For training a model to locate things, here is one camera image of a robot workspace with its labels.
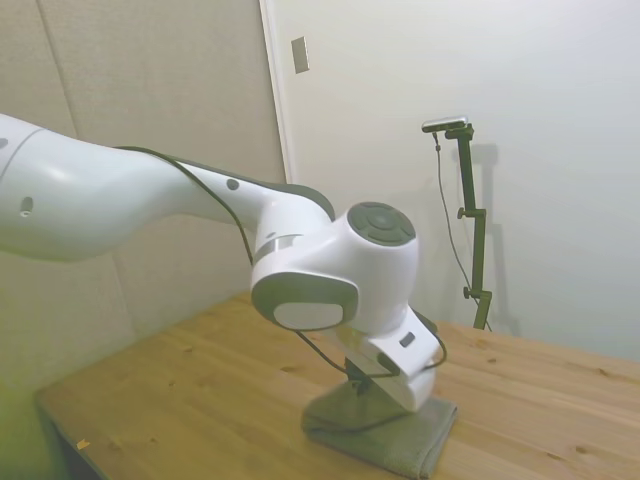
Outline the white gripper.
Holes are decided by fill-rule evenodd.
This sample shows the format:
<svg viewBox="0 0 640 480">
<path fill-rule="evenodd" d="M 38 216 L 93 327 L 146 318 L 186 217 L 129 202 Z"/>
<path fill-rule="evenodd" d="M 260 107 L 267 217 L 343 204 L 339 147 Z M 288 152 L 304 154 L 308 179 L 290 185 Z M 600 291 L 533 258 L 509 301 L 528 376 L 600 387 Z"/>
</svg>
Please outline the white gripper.
<svg viewBox="0 0 640 480">
<path fill-rule="evenodd" d="M 412 375 L 402 369 L 384 369 L 378 365 L 368 375 L 396 404 L 409 412 L 416 412 L 430 398 L 436 379 L 435 369 L 418 369 Z"/>
</svg>

